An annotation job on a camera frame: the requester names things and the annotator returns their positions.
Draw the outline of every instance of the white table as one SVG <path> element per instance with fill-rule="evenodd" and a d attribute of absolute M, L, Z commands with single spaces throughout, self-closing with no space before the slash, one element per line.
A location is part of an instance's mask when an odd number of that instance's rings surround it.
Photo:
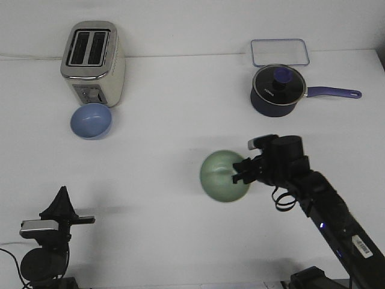
<path fill-rule="evenodd" d="M 202 161 L 253 137 L 303 137 L 322 172 L 385 252 L 385 74 L 375 51 L 311 52 L 308 86 L 361 90 L 359 100 L 303 99 L 272 119 L 250 104 L 256 71 L 244 55 L 128 58 L 122 101 L 103 140 L 74 135 L 78 103 L 60 61 L 1 61 L 0 242 L 19 260 L 37 247 L 19 234 L 66 185 L 76 212 L 68 276 L 82 287 L 276 281 L 310 266 L 346 273 L 299 207 L 277 212 L 272 188 L 254 183 L 222 204 L 199 183 Z M 0 255 L 1 287 L 20 282 Z"/>

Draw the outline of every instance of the toaster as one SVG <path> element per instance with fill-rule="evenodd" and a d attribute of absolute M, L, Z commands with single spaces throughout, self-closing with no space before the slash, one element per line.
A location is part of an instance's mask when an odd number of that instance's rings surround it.
<path fill-rule="evenodd" d="M 81 105 L 117 104 L 125 71 L 125 55 L 114 24 L 84 21 L 72 28 L 60 72 Z"/>

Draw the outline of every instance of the sticker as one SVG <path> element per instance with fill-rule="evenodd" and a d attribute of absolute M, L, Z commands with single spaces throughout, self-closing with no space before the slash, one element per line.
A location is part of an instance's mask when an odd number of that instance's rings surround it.
<path fill-rule="evenodd" d="M 351 237 L 351 241 L 355 245 L 355 247 L 360 251 L 364 258 L 369 258 L 373 256 L 372 251 L 369 250 L 367 245 L 361 240 L 358 235 L 354 235 Z"/>

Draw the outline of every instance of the blue bowl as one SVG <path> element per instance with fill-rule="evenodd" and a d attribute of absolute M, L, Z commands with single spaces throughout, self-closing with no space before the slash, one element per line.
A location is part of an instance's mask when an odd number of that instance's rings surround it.
<path fill-rule="evenodd" d="M 98 140 L 111 128 L 111 111 L 103 104 L 86 104 L 74 112 L 70 124 L 72 131 L 79 137 Z"/>

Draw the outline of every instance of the white wall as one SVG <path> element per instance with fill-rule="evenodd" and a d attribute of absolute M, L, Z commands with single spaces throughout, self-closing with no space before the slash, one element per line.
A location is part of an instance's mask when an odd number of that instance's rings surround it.
<path fill-rule="evenodd" d="M 127 56 L 233 54 L 260 38 L 372 49 L 385 43 L 384 13 L 384 0 L 6 0 L 0 53 L 60 57 L 72 26 L 92 19 L 117 25 Z"/>

